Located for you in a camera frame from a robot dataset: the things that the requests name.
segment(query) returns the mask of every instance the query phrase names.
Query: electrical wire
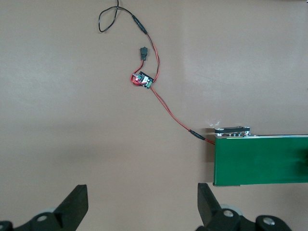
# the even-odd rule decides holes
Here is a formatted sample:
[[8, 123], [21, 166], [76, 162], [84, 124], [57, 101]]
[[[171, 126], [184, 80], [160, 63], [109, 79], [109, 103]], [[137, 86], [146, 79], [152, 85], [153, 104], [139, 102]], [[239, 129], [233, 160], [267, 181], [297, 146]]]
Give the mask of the electrical wire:
[[[101, 16], [103, 13], [111, 10], [111, 9], [114, 9], [115, 8], [115, 15], [114, 15], [114, 18], [113, 18], [113, 21], [112, 23], [106, 27], [104, 30], [101, 29]], [[140, 21], [127, 9], [119, 6], [119, 0], [117, 0], [117, 4], [116, 6], [112, 6], [112, 7], [109, 7], [107, 8], [106, 10], [103, 10], [99, 17], [98, 17], [98, 28], [99, 28], [99, 31], [100, 32], [105, 32], [107, 31], [116, 21], [116, 15], [117, 15], [117, 11], [118, 10], [122, 10], [122, 11], [125, 11], [127, 13], [129, 13], [132, 18], [134, 19], [135, 23], [137, 24], [137, 26], [140, 28], [140, 30], [148, 37], [149, 41], [150, 41], [150, 44], [155, 52], [155, 56], [156, 56], [156, 61], [157, 61], [157, 70], [156, 70], [156, 75], [155, 75], [155, 78], [153, 79], [153, 83], [156, 82], [158, 76], [159, 76], [159, 70], [160, 70], [160, 60], [159, 60], [159, 56], [158, 56], [158, 52], [157, 52], [157, 48], [155, 46], [155, 44], [153, 43], [150, 35], [148, 34], [148, 32], [146, 31], [146, 29], [144, 28], [144, 26], [140, 23]], [[143, 65], [144, 65], [144, 60], [141, 61], [141, 65], [133, 72], [133, 74], [131, 75], [130, 77], [130, 81], [132, 82], [132, 84], [134, 84], [135, 86], [144, 86], [145, 83], [141, 83], [139, 82], [138, 78], [137, 78], [137, 72], [139, 70], [141, 70], [143, 68]], [[204, 138], [203, 136], [201, 136], [200, 134], [198, 134], [197, 132], [189, 129], [187, 126], [185, 126], [183, 123], [181, 123], [171, 112], [171, 110], [169, 109], [168, 105], [166, 104], [166, 102], [163, 100], [163, 98], [155, 91], [155, 89], [150, 86], [150, 89], [152, 90], [152, 92], [154, 93], [154, 95], [157, 97], [157, 99], [160, 101], [160, 103], [163, 105], [163, 107], [168, 111], [168, 113], [171, 115], [171, 117], [177, 122], [179, 123], [183, 128], [185, 128], [186, 130], [188, 130], [192, 135], [194, 135], [195, 137], [199, 138], [199, 139], [202, 139], [208, 143], [211, 143], [211, 144], [215, 144], [215, 142], [213, 141], [210, 141], [206, 138]]]
[[215, 144], [215, 142], [210, 141], [206, 138], [204, 138], [203, 136], [201, 136], [200, 134], [196, 133], [195, 131], [192, 131], [191, 129], [189, 129], [187, 126], [185, 126], [182, 122], [180, 122], [174, 115], [173, 113], [170, 111], [168, 105], [166, 104], [166, 102], [163, 100], [163, 98], [155, 91], [155, 89], [151, 86], [150, 89], [152, 90], [152, 92], [154, 93], [154, 95], [157, 97], [157, 99], [160, 101], [160, 103], [163, 105], [163, 107], [168, 111], [168, 113], [171, 115], [171, 117], [178, 123], [180, 124], [183, 128], [185, 128], [186, 130], [188, 130], [192, 135], [194, 135], [195, 137], [202, 139], [208, 143], [211, 144]]

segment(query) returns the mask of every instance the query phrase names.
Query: green panel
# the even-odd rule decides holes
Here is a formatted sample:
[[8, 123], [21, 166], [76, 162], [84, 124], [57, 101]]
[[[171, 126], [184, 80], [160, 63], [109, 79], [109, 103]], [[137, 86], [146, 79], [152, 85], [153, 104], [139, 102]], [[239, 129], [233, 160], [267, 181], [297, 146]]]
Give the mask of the green panel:
[[308, 182], [308, 136], [216, 138], [214, 184]]

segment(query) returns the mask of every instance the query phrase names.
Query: black wire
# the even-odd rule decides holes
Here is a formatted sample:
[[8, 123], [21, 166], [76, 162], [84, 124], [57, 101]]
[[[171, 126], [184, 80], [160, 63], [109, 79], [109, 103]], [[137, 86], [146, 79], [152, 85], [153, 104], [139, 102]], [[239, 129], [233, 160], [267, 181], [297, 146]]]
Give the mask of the black wire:
[[[106, 11], [108, 11], [108, 10], [113, 9], [113, 8], [116, 8], [116, 10], [115, 10], [115, 16], [114, 16], [114, 19], [113, 19], [112, 23], [111, 23], [108, 27], [106, 27], [106, 29], [101, 30], [101, 16], [102, 16], [102, 14], [105, 13]], [[103, 11], [100, 13], [100, 16], [98, 16], [98, 29], [100, 30], [100, 32], [105, 32], [105, 31], [107, 31], [107, 30], [115, 23], [115, 21], [116, 21], [115, 18], [116, 18], [117, 10], [126, 11], [126, 12], [129, 13], [131, 16], [133, 16], [133, 14], [132, 14], [129, 10], [127, 10], [127, 9], [125, 9], [125, 8], [123, 8], [123, 7], [121, 7], [121, 6], [119, 6], [119, 0], [117, 0], [116, 6], [112, 6], [112, 7], [109, 7], [108, 9], [106, 9], [106, 10], [103, 10]]]

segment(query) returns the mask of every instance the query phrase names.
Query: electronic component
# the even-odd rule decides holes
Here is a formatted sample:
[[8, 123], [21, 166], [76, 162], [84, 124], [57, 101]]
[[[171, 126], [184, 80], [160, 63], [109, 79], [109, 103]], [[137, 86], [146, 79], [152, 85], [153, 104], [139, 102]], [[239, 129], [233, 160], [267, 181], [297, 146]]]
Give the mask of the electronic component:
[[142, 71], [139, 72], [139, 74], [136, 76], [136, 81], [140, 84], [142, 84], [145, 88], [149, 89], [151, 84], [153, 83], [154, 79], [143, 73]]

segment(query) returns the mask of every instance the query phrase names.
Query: beige wall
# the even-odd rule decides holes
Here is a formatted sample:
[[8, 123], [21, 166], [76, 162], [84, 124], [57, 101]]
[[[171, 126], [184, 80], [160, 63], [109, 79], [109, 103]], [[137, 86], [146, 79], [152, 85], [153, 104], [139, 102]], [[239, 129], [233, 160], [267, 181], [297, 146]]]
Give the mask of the beige wall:
[[[213, 178], [213, 147], [179, 126], [129, 76], [149, 47], [115, 0], [0, 1], [0, 220], [16, 226], [89, 188], [79, 230], [193, 231], [197, 183]], [[161, 57], [154, 87], [204, 134], [248, 125], [255, 133], [308, 133], [308, 5], [304, 0], [130, 0]], [[112, 19], [112, 14], [105, 19]], [[213, 188], [248, 219], [308, 227], [308, 185]]]

